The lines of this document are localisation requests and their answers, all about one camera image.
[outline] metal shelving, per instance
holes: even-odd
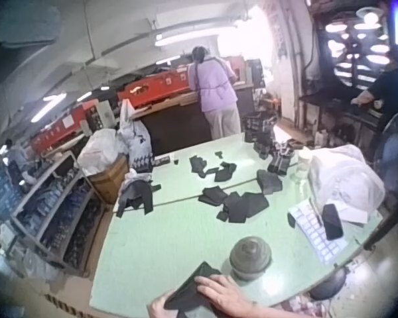
[[[42,220],[41,226],[36,235],[30,234],[28,232],[28,230],[24,227],[24,225],[17,218],[18,214],[24,210],[24,207],[29,202],[29,199],[36,193],[36,191],[38,191],[41,188],[41,185],[49,177],[59,178],[59,176],[55,173],[55,170],[57,170],[68,158],[72,158],[74,161],[74,165],[75,166],[77,165],[74,155],[70,151],[65,153],[61,158],[59,158],[58,161],[53,163],[53,165],[51,165],[51,167],[49,167],[45,171],[45,173],[43,173],[43,175],[41,175],[41,177],[38,179],[37,183],[23,197],[21,202],[17,205],[17,207],[13,211],[13,213],[11,215],[11,220],[12,220],[13,224],[16,226],[16,228],[18,228],[20,230],[20,232],[23,233],[23,236],[21,236],[20,238],[24,242],[24,244],[27,247],[29,247],[30,249],[32,249],[33,251],[35,251],[44,261],[63,269],[67,273],[82,276],[82,274],[84,273],[84,266],[86,265],[86,260],[87,260],[88,254],[90,253],[91,244],[94,240],[94,236],[96,234],[100,219],[103,215],[103,210],[104,210],[105,205],[101,204],[101,207],[99,207],[100,215],[97,215],[97,217],[94,221],[93,228],[87,234],[86,244],[85,244],[84,250],[82,251],[83,254],[82,254],[82,261],[80,263],[80,266],[78,268],[72,267],[69,263],[64,261],[64,256],[65,256],[66,251],[68,250],[68,246],[70,244],[71,238],[74,236],[74,233],[76,232],[78,223],[80,222],[80,219],[82,218],[82,215],[83,215],[84,211],[86,210],[86,207],[87,207],[89,201],[93,197],[97,197],[99,199],[99,202],[103,202],[103,199],[101,198],[100,194],[97,193],[97,191],[94,189],[92,183],[89,181],[89,179],[87,179],[87,177],[85,177],[85,175],[82,173],[81,170],[74,176],[74,178],[64,188],[64,191],[62,192],[61,196],[58,198],[57,202],[53,205],[50,212],[44,216],[44,219]],[[73,219],[70,221],[68,232],[66,233],[64,240],[62,241],[61,245],[59,246],[59,249],[58,250],[50,249],[42,243],[42,241],[41,241],[42,237],[48,230],[48,228],[49,228],[50,224],[52,223],[52,220],[54,219],[56,214],[61,213],[60,211],[62,209],[59,209],[59,207],[63,204],[64,200],[71,193],[72,189],[77,184],[77,181],[82,178],[84,178],[85,182],[90,185],[90,190],[89,190],[89,192],[87,192],[86,197],[84,198],[83,202],[79,206],[78,210],[75,212]]]

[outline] black shirt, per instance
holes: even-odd
[[[383,116],[378,125],[378,128],[383,130],[398,113],[398,69],[381,74],[368,91],[375,99],[383,100]]]

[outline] purple shirt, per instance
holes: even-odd
[[[237,96],[229,80],[232,77],[237,76],[221,58],[205,57],[198,64],[198,77],[196,64],[189,66],[188,84],[192,91],[199,91],[203,112],[236,107]]]

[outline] light green table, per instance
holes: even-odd
[[[274,305],[326,279],[336,271],[335,263],[342,266],[351,260],[382,220],[375,212],[363,229],[344,223],[348,246],[331,264],[324,265],[299,227],[292,229],[287,223],[287,209],[309,197],[308,184],[301,188],[287,176],[283,187],[282,192],[267,197],[268,209],[240,225],[217,220],[220,208],[200,203],[197,198],[161,205],[146,216],[143,210],[127,211],[122,219],[114,216],[90,305],[124,317],[147,317],[146,304],[183,283],[202,261],[230,274],[230,250],[249,235],[269,243],[273,263],[258,280],[239,284],[250,299]],[[259,187],[252,181],[230,191],[241,195],[259,192]],[[187,314],[212,317],[205,309]]]
[[[279,127],[274,129],[277,141],[282,142],[291,136]],[[219,159],[215,153],[223,152],[223,159]],[[172,154],[178,160],[178,165],[173,162],[153,169],[153,184],[161,184],[162,189],[153,194],[153,205],[158,206],[172,203],[183,199],[198,197],[205,187],[220,186],[227,189],[245,182],[254,180],[257,177],[257,170],[266,170],[271,157],[262,160],[254,151],[253,144],[243,141],[243,134],[237,134],[227,138],[213,140],[190,148],[176,151]],[[192,166],[189,158],[197,155],[207,161],[205,171],[218,167],[223,161],[237,164],[237,170],[233,177],[226,182],[214,182],[215,175],[206,176],[204,179],[198,174],[192,173]]]

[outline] brown box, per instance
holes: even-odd
[[[118,198],[119,188],[128,171],[127,158],[125,156],[119,156],[108,169],[88,178],[106,203],[115,204]]]

